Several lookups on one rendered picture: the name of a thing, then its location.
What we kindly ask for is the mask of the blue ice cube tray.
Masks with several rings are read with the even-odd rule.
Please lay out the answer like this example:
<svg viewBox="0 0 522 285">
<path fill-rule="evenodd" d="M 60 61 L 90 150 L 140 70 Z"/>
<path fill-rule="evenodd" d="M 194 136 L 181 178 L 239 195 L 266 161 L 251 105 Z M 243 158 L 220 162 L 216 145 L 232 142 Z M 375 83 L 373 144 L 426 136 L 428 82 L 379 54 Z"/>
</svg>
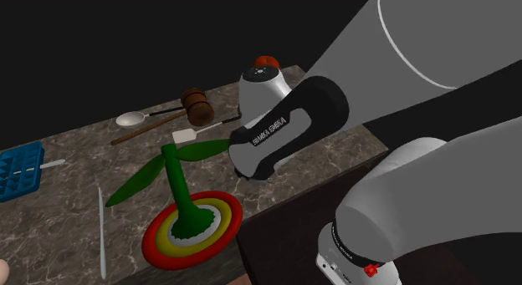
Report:
<svg viewBox="0 0 522 285">
<path fill-rule="evenodd" d="M 39 189 L 44 152 L 42 142 L 35 141 L 0 154 L 0 202 L 11 201 Z"/>
</svg>

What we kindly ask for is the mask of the long thin grey rod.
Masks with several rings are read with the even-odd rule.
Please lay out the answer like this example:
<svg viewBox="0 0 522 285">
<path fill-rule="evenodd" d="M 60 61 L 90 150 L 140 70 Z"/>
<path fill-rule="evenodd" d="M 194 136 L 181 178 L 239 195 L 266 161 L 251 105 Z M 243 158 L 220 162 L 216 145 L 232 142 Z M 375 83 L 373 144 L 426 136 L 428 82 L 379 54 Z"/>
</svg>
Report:
<svg viewBox="0 0 522 285">
<path fill-rule="evenodd" d="M 104 202 L 102 190 L 98 187 L 98 202 L 99 202 L 99 219 L 100 219 L 100 276 L 103 280 L 106 279 L 106 259 L 105 259 L 105 231 L 104 231 Z"/>
</svg>

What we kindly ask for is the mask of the red yellow flower green stem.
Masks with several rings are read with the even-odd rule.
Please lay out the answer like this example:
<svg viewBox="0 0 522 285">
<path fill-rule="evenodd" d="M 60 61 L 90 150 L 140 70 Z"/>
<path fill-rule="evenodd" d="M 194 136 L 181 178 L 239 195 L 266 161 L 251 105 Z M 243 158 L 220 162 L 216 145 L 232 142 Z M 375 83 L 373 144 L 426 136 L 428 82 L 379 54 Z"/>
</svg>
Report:
<svg viewBox="0 0 522 285">
<path fill-rule="evenodd" d="M 142 238 L 143 257 L 153 267 L 166 271 L 196 266 L 214 257 L 236 236 L 243 208 L 224 191 L 190 194 L 183 161 L 200 161 L 223 153 L 227 140 L 185 145 L 163 145 L 161 153 L 142 166 L 105 205 L 116 206 L 147 188 L 164 170 L 174 202 L 150 223 Z"/>
</svg>

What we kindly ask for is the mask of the white stick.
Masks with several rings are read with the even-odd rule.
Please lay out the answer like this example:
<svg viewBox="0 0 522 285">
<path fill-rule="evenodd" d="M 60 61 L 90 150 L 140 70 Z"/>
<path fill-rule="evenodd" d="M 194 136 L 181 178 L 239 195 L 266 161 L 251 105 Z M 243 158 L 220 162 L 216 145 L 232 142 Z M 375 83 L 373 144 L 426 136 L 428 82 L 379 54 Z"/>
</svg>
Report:
<svg viewBox="0 0 522 285">
<path fill-rule="evenodd" d="M 57 165 L 61 165 L 65 162 L 66 160 L 65 159 L 60 159 L 60 160 L 54 160 L 54 161 L 50 161 L 48 163 L 44 163 L 42 165 L 40 165 L 39 169 L 45 169 L 45 168 L 49 168 L 49 167 L 54 167 L 54 166 L 57 166 Z M 28 172 L 28 171 L 33 171 L 35 170 L 34 167 L 32 168 L 27 168 L 26 170 L 17 170 L 17 171 L 14 171 L 12 174 L 10 175 L 1 175 L 0 176 L 0 181 L 4 181 L 6 180 L 9 176 L 14 176 L 14 175 L 17 175 L 17 174 L 20 174 L 20 173 L 23 173 L 23 172 Z"/>
</svg>

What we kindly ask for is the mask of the brown wooden mallet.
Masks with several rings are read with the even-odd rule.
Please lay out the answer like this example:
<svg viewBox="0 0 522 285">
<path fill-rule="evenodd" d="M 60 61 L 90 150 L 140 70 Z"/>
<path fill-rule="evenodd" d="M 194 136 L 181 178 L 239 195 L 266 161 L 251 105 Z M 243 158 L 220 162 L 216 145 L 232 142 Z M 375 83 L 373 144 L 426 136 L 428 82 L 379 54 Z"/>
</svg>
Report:
<svg viewBox="0 0 522 285">
<path fill-rule="evenodd" d="M 214 109 L 202 90 L 192 88 L 184 91 L 180 98 L 180 102 L 181 105 L 179 107 L 183 107 L 182 110 L 173 111 L 172 115 L 112 140 L 110 144 L 118 145 L 183 116 L 186 116 L 189 124 L 194 126 L 207 125 L 213 120 Z"/>
</svg>

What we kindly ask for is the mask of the red round fruit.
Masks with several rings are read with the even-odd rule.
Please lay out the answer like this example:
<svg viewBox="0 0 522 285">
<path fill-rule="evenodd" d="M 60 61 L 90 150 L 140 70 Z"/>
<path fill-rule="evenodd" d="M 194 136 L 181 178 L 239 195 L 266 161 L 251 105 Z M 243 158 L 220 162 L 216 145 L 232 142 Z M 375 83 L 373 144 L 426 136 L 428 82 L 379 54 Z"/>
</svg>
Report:
<svg viewBox="0 0 522 285">
<path fill-rule="evenodd" d="M 253 66 L 254 67 L 269 66 L 269 67 L 274 67 L 276 69 L 280 69 L 279 61 L 276 58 L 269 56 L 269 55 L 262 55 L 262 56 L 257 57 L 253 62 Z"/>
</svg>

